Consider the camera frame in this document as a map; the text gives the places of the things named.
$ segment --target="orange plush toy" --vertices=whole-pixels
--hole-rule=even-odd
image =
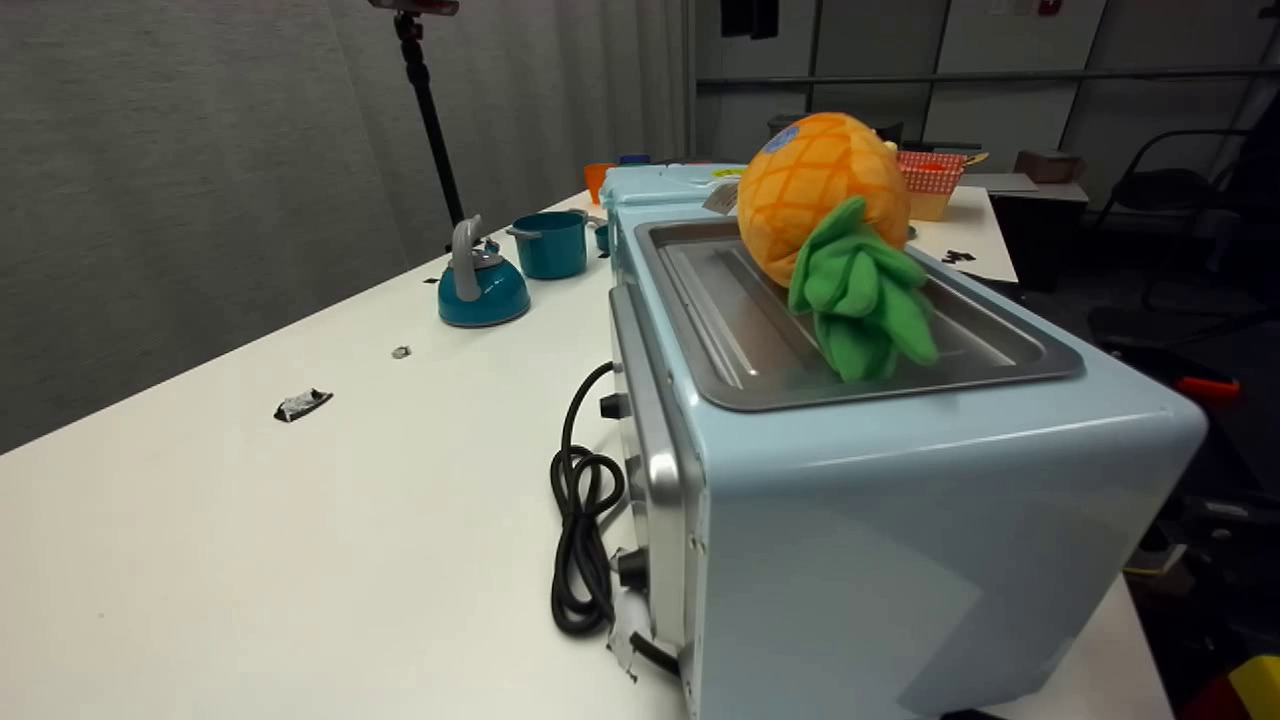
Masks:
[[[901,356],[935,363],[907,187],[868,126],[816,111],[776,132],[737,187],[737,226],[843,386],[886,379]]]

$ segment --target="black cable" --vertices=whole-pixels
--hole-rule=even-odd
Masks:
[[[603,553],[603,530],[624,502],[624,469],[614,455],[571,444],[576,414],[609,374],[616,374],[616,363],[599,363],[571,393],[561,430],[561,453],[553,455],[553,495],[561,507],[553,622],[565,635],[595,635],[614,625],[614,564]]]

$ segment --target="light blue toaster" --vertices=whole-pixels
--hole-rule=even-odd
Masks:
[[[603,187],[633,513],[693,720],[1037,692],[1204,415],[932,262],[940,369],[847,389],[703,209],[724,177],[614,167]]]

